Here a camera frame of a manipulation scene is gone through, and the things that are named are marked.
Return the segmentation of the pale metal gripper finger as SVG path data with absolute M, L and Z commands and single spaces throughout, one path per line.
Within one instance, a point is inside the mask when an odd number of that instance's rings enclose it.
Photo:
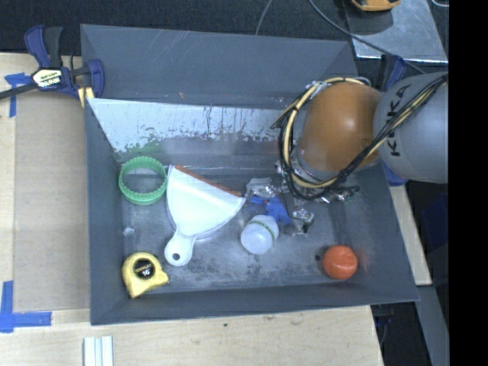
M 292 210 L 291 225 L 293 228 L 293 236 L 306 236 L 310 227 L 315 220 L 314 213 L 308 211 L 304 207 L 295 207 Z
M 271 203 L 282 194 L 281 187 L 271 178 L 252 178 L 246 185 L 246 200 L 249 203 Z

